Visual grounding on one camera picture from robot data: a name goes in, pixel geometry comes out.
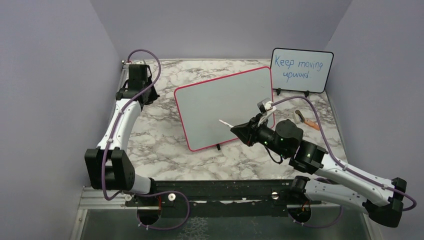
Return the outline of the red framed whiteboard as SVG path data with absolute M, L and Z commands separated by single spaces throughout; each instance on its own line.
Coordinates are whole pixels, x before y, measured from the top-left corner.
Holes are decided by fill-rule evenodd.
M 243 124 L 273 99 L 271 69 L 262 66 L 180 86 L 174 98 L 188 149 L 192 152 L 235 140 L 232 126 Z

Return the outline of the red white marker pen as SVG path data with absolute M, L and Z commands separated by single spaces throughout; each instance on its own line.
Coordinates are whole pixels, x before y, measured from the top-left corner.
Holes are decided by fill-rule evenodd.
M 229 127 L 229 128 L 233 128 L 233 127 L 234 127 L 233 125 L 229 124 L 228 122 L 226 122 L 226 121 L 224 121 L 224 120 L 219 119 L 218 121 L 219 121 L 220 123 L 222 123 L 223 125 L 225 125 L 225 126 Z

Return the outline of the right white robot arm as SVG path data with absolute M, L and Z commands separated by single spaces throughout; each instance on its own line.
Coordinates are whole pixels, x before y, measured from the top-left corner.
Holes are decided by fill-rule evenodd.
M 323 147 L 303 140 L 304 131 L 289 119 L 278 122 L 274 129 L 259 121 L 257 115 L 232 126 L 230 131 L 249 147 L 259 143 L 281 159 L 288 159 L 288 164 L 299 172 L 335 182 L 328 184 L 297 176 L 288 190 L 292 202 L 330 202 L 367 214 L 385 227 L 398 227 L 403 214 L 405 180 L 379 177 L 333 158 Z

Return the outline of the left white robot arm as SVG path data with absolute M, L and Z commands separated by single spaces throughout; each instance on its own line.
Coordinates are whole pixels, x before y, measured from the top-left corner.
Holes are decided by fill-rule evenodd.
M 128 64 L 121 73 L 122 87 L 115 94 L 114 112 L 105 134 L 84 160 L 91 186 L 96 190 L 117 190 L 138 194 L 144 205 L 157 200 L 152 179 L 136 174 L 126 150 L 134 124 L 145 105 L 158 99 L 147 64 Z

